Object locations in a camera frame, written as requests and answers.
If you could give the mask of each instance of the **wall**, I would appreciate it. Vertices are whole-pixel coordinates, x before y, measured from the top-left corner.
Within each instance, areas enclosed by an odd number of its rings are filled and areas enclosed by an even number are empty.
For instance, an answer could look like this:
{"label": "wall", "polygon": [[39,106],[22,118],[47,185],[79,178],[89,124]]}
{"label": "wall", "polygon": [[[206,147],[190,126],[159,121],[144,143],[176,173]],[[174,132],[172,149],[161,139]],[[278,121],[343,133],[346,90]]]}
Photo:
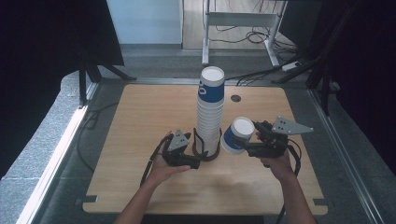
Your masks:
{"label": "wall", "polygon": [[107,0],[120,44],[181,44],[181,0]]}

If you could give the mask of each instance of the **paper cup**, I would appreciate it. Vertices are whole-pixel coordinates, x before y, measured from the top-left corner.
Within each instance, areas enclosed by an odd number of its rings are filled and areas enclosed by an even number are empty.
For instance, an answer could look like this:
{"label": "paper cup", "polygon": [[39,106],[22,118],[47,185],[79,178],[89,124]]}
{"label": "paper cup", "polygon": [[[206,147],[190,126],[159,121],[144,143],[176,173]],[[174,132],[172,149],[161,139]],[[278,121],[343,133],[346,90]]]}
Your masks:
{"label": "paper cup", "polygon": [[201,73],[198,104],[215,108],[224,103],[224,72],[218,67],[206,67]]}
{"label": "paper cup", "polygon": [[251,135],[254,133],[254,124],[250,119],[245,117],[236,118],[230,127],[225,131],[220,139],[221,146],[229,153],[241,154],[245,151],[244,148],[236,145],[233,142],[233,136],[238,136],[250,140]]}

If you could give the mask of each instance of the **person's right hand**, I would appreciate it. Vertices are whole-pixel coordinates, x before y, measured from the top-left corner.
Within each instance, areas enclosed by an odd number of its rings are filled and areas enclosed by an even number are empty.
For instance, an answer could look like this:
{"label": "person's right hand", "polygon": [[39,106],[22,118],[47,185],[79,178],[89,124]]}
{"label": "person's right hand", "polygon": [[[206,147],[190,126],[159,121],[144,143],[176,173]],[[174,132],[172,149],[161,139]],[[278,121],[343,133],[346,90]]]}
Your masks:
{"label": "person's right hand", "polygon": [[291,168],[289,151],[285,150],[283,156],[278,158],[259,158],[263,165],[269,166],[273,175],[279,181],[283,181],[287,179],[290,175],[294,175],[294,172]]}

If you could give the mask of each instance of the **white cup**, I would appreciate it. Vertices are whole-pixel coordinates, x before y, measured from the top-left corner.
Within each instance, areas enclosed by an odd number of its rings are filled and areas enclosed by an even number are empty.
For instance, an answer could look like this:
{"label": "white cup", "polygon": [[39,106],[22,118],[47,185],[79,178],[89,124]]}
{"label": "white cup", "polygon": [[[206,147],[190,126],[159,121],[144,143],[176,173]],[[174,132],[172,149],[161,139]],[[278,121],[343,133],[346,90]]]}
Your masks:
{"label": "white cup", "polygon": [[253,133],[254,124],[250,119],[245,117],[236,118],[221,137],[221,146],[229,153],[241,154],[245,149],[233,142],[233,136],[235,135],[249,141]]}

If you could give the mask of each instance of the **power strip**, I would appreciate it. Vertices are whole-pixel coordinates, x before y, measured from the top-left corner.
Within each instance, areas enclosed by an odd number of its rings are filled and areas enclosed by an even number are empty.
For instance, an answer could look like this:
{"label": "power strip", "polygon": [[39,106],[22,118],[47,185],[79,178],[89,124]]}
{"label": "power strip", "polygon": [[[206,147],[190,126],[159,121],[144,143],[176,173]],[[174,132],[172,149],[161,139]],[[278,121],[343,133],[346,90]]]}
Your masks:
{"label": "power strip", "polygon": [[282,66],[282,70],[283,70],[284,72],[288,72],[289,70],[291,70],[291,69],[293,69],[293,68],[296,68],[296,67],[298,67],[298,66],[301,66],[301,64],[300,64],[299,62],[288,63],[288,64]]}

